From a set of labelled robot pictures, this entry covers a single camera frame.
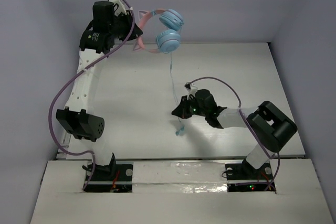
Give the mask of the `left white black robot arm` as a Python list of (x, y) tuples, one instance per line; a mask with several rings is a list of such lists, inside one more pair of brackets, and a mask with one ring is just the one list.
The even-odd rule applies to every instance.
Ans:
[(72, 91), (64, 109), (56, 111), (56, 119), (63, 129), (84, 147), (72, 156), (91, 154), (92, 163), (86, 167), (98, 169), (105, 179), (116, 175), (113, 152), (101, 140), (105, 122), (94, 113), (94, 99), (103, 67), (110, 52), (116, 51), (115, 40), (123, 44), (137, 39), (142, 30), (135, 24), (132, 10), (121, 0), (95, 2), (93, 18), (83, 31), (79, 44), (79, 63), (75, 77), (68, 83)]

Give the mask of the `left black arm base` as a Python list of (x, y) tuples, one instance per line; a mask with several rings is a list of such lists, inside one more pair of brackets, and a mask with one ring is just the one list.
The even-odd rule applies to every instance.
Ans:
[(84, 192), (87, 193), (131, 193), (133, 188), (133, 163), (117, 162), (112, 154), (108, 165), (96, 165), (91, 176), (93, 164), (83, 165), (86, 171)]

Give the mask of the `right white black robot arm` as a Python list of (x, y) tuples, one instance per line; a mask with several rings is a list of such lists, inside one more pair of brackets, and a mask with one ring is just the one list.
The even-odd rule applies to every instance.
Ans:
[(295, 122), (270, 101), (262, 102), (256, 109), (230, 109), (217, 105), (206, 89), (182, 96), (171, 114), (180, 119), (202, 116), (216, 129), (241, 127), (250, 130), (257, 145), (242, 161), (243, 174), (248, 178), (259, 175), (263, 164), (278, 154), (298, 130)]

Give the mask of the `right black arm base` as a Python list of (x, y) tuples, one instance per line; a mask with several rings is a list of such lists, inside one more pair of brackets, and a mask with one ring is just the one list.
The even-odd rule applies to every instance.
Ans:
[(260, 168), (254, 169), (243, 159), (229, 159), (224, 164), (221, 177), (228, 182), (228, 192), (277, 192), (275, 178), (280, 170), (280, 159), (277, 158), (275, 169), (270, 161), (266, 161)]

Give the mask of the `pink blue cat-ear headphones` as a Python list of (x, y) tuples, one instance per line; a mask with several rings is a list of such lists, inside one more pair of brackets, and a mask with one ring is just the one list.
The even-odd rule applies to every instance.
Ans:
[(154, 16), (159, 16), (159, 21), (166, 27), (166, 30), (159, 33), (155, 38), (157, 48), (147, 49), (139, 36), (133, 46), (133, 51), (147, 51), (152, 54), (169, 54), (175, 51), (181, 44), (180, 31), (184, 25), (184, 19), (181, 14), (173, 9), (154, 9), (152, 11), (140, 10), (138, 27), (143, 29), (147, 22)]

